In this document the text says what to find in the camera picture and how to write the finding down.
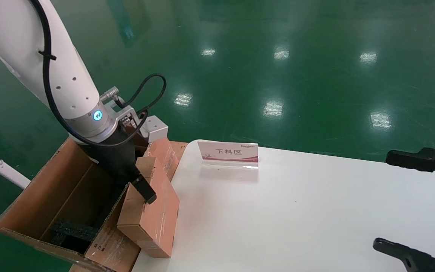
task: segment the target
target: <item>small cardboard box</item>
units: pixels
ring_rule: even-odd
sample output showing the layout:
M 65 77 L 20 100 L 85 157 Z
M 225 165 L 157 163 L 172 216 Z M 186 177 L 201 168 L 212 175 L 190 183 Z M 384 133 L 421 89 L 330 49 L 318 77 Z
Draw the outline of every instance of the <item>small cardboard box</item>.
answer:
M 117 228 L 149 256 L 170 258 L 179 198 L 158 159 L 138 158 L 137 168 L 156 191 L 157 199 L 148 205 L 140 193 L 129 186 Z
M 172 177 L 174 177 L 174 173 L 179 165 L 180 158 L 177 157 L 173 144 L 168 138 L 162 138 L 150 143 L 143 157 L 157 158 L 160 165 L 162 165 L 168 180 L 172 181 Z
M 110 177 L 67 139 L 21 195 L 0 215 L 0 232 L 94 272 L 127 272 L 140 251 L 116 223 L 123 193 L 84 252 L 50 243 L 57 219 L 91 225 L 112 192 Z

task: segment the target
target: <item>cable clip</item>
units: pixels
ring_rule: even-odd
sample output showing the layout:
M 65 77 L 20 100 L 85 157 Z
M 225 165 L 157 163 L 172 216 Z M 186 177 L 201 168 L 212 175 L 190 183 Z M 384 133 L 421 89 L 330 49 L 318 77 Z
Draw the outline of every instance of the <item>cable clip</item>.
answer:
M 47 54 L 41 50 L 38 50 L 38 53 L 40 53 L 41 55 L 43 55 L 43 57 L 49 57 L 50 60 L 57 60 L 57 57 L 55 57 L 54 55 L 51 54 Z

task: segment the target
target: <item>blue indicator light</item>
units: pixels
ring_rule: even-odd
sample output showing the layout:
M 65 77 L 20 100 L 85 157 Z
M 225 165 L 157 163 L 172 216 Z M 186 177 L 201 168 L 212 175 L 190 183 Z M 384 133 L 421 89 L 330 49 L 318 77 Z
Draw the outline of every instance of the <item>blue indicator light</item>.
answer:
M 100 110 L 97 110 L 94 114 L 93 114 L 93 119 L 95 119 L 96 121 L 102 119 L 102 112 Z

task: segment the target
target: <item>metal connector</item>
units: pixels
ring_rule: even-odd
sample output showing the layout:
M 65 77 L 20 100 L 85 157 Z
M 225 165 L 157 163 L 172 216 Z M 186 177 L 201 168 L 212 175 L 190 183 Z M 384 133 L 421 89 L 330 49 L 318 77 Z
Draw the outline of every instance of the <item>metal connector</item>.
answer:
M 113 86 L 112 88 L 110 88 L 108 91 L 106 91 L 105 93 L 103 93 L 100 96 L 100 101 L 105 102 L 105 100 L 108 100 L 110 98 L 113 98 L 114 96 L 116 96 L 119 93 L 119 90 L 116 86 Z

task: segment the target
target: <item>black cable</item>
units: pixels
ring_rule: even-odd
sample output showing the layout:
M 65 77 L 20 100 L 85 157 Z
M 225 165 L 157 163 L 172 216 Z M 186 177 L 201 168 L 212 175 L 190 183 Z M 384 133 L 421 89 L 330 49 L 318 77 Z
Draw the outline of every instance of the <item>black cable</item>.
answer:
M 137 112 L 137 115 L 141 112 L 143 112 L 144 110 L 148 110 L 150 107 L 152 107 L 153 105 L 155 105 L 155 103 L 157 103 L 157 101 L 160 100 L 160 98 L 162 97 L 162 95 L 164 95 L 165 89 L 167 88 L 167 81 L 165 80 L 165 77 L 162 74 L 150 74 L 148 75 L 143 81 L 142 83 L 140 83 L 140 86 L 137 88 L 137 91 L 135 91 L 135 93 L 133 94 L 133 96 L 125 103 L 121 103 L 119 100 L 115 100 L 115 103 L 120 107 L 120 108 L 124 108 L 128 105 L 130 105 L 133 100 L 137 97 L 137 95 L 140 93 L 140 91 L 142 91 L 142 88 L 145 86 L 145 83 L 147 83 L 147 81 L 149 81 L 149 79 L 153 78 L 153 77 L 160 77 L 162 79 L 162 90 L 160 90 L 159 95 L 157 96 L 156 99 L 154 99 L 149 105 L 143 107 L 141 110 L 139 110 Z
M 165 88 L 167 86 L 165 78 L 159 74 L 159 76 L 164 80 L 164 87 L 162 88 L 162 91 L 160 91 L 160 94 L 157 97 L 158 99 L 154 100 L 149 106 L 144 107 L 142 110 L 138 111 L 138 115 L 143 113 L 143 117 L 140 121 L 140 124 L 138 124 L 135 131 L 132 132 L 125 140 L 121 141 L 120 143 L 116 143 L 116 144 L 101 144 L 101 143 L 97 143 L 97 142 L 88 140 L 87 138 L 78 134 L 78 132 L 75 131 L 71 126 L 69 126 L 69 124 L 67 124 L 65 119 L 62 117 L 62 115 L 58 111 L 58 107 L 57 107 L 57 104 L 55 103 L 55 99 L 53 98 L 53 94 L 51 92 L 51 86 L 50 86 L 50 61 L 57 59 L 57 57 L 55 57 L 54 55 L 51 54 L 50 24 L 48 22 L 48 18 L 46 17 L 46 13 L 43 10 L 43 7 L 41 6 L 40 1 L 39 0 L 29 0 L 29 1 L 31 2 L 31 4 L 35 8 L 36 13 L 38 14 L 38 18 L 40 19 L 40 22 L 41 22 L 41 25 L 43 28 L 43 42 L 44 42 L 45 48 L 43 49 L 43 51 L 38 51 L 38 52 L 43 55 L 43 86 L 45 88 L 45 94 L 46 94 L 46 98 L 48 100 L 48 105 L 50 106 L 50 110 L 51 110 L 51 112 L 53 112 L 53 115 L 55 116 L 55 118 L 66 129 L 66 131 L 68 131 L 68 133 L 70 133 L 73 137 L 75 137 L 79 141 L 81 141 L 85 144 L 88 144 L 88 145 L 97 146 L 97 147 L 116 147 L 116 146 L 119 146 L 121 144 L 124 144 L 124 143 L 130 141 L 140 131 L 140 128 L 145 123 L 145 120 L 147 119 L 147 116 L 148 116 L 148 111 L 147 111 L 148 108 L 151 107 L 152 105 L 154 105 L 155 102 L 157 102 L 164 94 Z M 145 84 L 145 82 L 143 82 L 140 85 L 140 87 L 139 87 L 140 89 L 142 89 L 143 84 Z

